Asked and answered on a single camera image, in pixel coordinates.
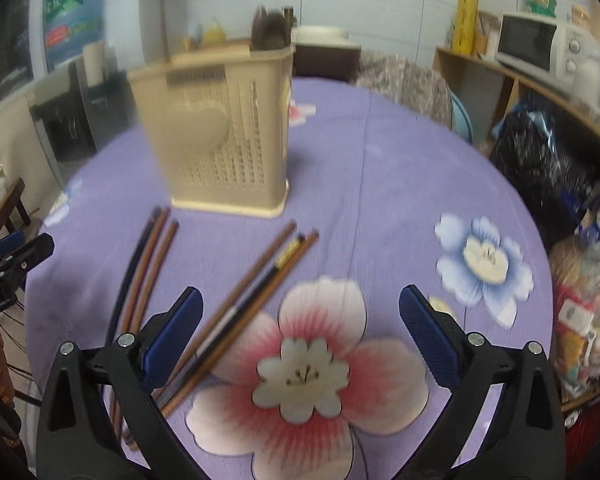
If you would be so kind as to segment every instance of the cable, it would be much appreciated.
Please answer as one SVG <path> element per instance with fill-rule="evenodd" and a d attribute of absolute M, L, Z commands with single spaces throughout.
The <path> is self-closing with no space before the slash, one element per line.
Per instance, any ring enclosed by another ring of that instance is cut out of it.
<path fill-rule="evenodd" d="M 21 322 L 19 319 L 15 319 L 13 316 L 10 316 L 9 314 L 7 314 L 6 312 L 3 312 L 3 314 L 8 317 L 9 319 L 11 319 L 12 321 L 15 321 L 17 324 L 24 326 L 24 323 Z"/>
<path fill-rule="evenodd" d="M 22 368 L 18 368 L 17 366 L 13 366 L 7 363 L 7 366 L 9 368 L 11 368 L 12 370 L 14 370 L 15 372 L 21 372 L 23 374 L 27 374 L 28 376 L 31 377 L 31 379 L 33 379 L 33 375 L 31 375 L 31 372 L 27 372 L 26 370 L 23 370 Z"/>
<path fill-rule="evenodd" d="M 33 377 L 29 377 L 29 376 L 26 376 L 25 374 L 21 374 L 20 372 L 17 372 L 16 370 L 13 370 L 12 368 L 9 368 L 9 370 L 11 370 L 11 372 L 16 374 L 17 376 L 22 377 L 24 380 L 27 380 L 29 382 L 33 381 Z"/>
<path fill-rule="evenodd" d="M 16 399 L 24 400 L 24 402 L 28 402 L 29 404 L 32 404 L 33 406 L 37 406 L 39 408 L 42 406 L 41 400 L 35 399 L 27 394 L 24 394 L 20 390 L 15 391 L 15 397 Z"/>
<path fill-rule="evenodd" d="M 4 329 L 4 327 L 1 325 L 1 323 L 0 323 L 0 328 L 1 328 L 1 329 L 2 329 L 2 331 L 3 331 L 3 332 L 6 334 L 6 335 L 7 335 L 7 337 L 8 337 L 9 339 L 11 339 L 11 341 L 13 342 L 13 344 L 17 346 L 18 350 L 20 350 L 21 352 L 24 352 L 25 354 L 27 353 L 27 349 L 26 349 L 26 348 L 24 348 L 24 346 L 22 346 L 22 345 L 20 344 L 20 342 L 19 342 L 19 341 L 16 341 L 16 339 L 15 339 L 15 338 L 14 338 L 14 337 L 13 337 L 13 336 L 12 336 L 12 335 L 9 333 L 9 332 L 7 332 L 7 331 Z"/>

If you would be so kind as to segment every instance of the wooden shelf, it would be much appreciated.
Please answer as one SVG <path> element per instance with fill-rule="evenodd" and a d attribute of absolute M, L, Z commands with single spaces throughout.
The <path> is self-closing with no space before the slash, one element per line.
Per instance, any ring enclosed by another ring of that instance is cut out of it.
<path fill-rule="evenodd" d="M 566 98 L 558 95 L 553 90 L 543 86 L 533 79 L 516 72 L 499 63 L 486 61 L 477 57 L 456 54 L 451 49 L 437 47 L 433 68 L 438 70 L 446 80 L 449 88 L 458 93 L 464 78 L 464 68 L 468 63 L 484 67 L 487 70 L 501 74 L 504 77 L 503 88 L 498 105 L 493 117 L 493 124 L 497 123 L 504 114 L 510 110 L 520 95 L 529 91 L 540 94 L 555 105 L 566 111 L 572 118 L 576 119 L 581 126 L 600 140 L 600 124 L 597 124 L 589 115 L 576 108 Z"/>

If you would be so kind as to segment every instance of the green container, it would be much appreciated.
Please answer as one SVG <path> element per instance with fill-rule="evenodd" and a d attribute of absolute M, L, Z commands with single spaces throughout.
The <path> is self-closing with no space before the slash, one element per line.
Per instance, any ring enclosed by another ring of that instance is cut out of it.
<path fill-rule="evenodd" d="M 549 16 L 550 18 L 555 18 L 555 7 L 545 7 L 533 2 L 527 2 L 525 10 L 532 14 L 542 14 L 544 16 Z"/>

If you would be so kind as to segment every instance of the microwave oven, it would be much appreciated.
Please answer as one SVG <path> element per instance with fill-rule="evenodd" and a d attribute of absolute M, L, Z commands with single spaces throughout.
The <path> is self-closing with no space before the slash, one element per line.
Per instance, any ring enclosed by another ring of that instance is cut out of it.
<path fill-rule="evenodd" d="M 505 12 L 495 58 L 570 94 L 578 66 L 595 47 L 591 33 L 573 23 L 528 12 Z"/>

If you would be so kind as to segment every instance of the flower print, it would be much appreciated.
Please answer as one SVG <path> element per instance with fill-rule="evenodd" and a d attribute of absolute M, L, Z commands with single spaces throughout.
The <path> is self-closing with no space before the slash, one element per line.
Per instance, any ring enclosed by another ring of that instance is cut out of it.
<path fill-rule="evenodd" d="M 351 280 L 322 277 L 285 296 L 278 321 L 259 313 L 187 415 L 209 453 L 252 454 L 256 480 L 344 480 L 354 428 L 411 424 L 429 397 L 424 362 L 395 338 L 362 340 L 366 308 Z"/>
<path fill-rule="evenodd" d="M 289 126 L 302 126 L 307 117 L 313 117 L 316 113 L 315 105 L 299 105 L 291 100 L 289 104 Z"/>
<path fill-rule="evenodd" d="M 436 264 L 444 289 L 465 306 L 484 300 L 491 317 L 503 328 L 511 328 L 518 311 L 516 300 L 526 301 L 534 288 L 520 245 L 501 238 L 484 216 L 466 224 L 456 215 L 443 214 L 435 233 L 445 251 Z"/>
<path fill-rule="evenodd" d="M 458 322 L 458 316 L 456 316 L 456 313 L 445 303 L 445 301 L 435 296 L 429 296 L 429 304 L 433 307 L 433 310 L 449 314 L 456 323 Z"/>

